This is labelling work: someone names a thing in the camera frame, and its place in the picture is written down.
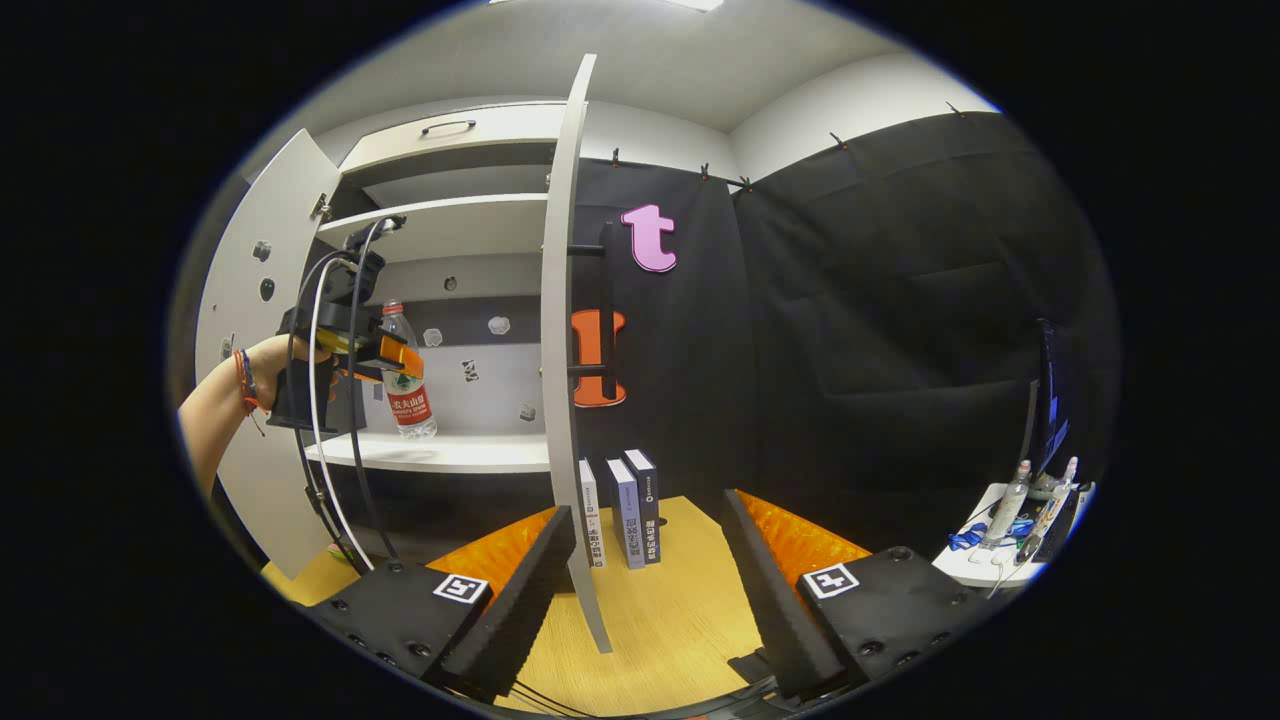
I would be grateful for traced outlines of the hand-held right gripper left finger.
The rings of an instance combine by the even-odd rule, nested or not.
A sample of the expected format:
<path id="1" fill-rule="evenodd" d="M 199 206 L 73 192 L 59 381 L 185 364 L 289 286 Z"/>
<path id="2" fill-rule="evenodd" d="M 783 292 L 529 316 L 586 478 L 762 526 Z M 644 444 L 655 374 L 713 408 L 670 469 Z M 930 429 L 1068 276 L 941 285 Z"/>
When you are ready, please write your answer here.
<path id="1" fill-rule="evenodd" d="M 572 511 L 554 506 L 429 564 L 389 559 L 305 612 L 407 676 L 490 702 L 513 689 L 575 548 Z"/>

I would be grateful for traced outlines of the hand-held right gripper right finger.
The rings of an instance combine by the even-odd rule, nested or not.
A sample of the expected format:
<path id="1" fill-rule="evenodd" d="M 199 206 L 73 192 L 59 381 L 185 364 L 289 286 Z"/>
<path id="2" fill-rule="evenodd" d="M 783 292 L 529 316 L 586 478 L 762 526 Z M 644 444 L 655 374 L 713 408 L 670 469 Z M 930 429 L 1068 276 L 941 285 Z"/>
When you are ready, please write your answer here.
<path id="1" fill-rule="evenodd" d="M 873 553 L 740 489 L 724 492 L 722 530 L 787 700 L 902 671 L 993 609 L 909 547 Z"/>

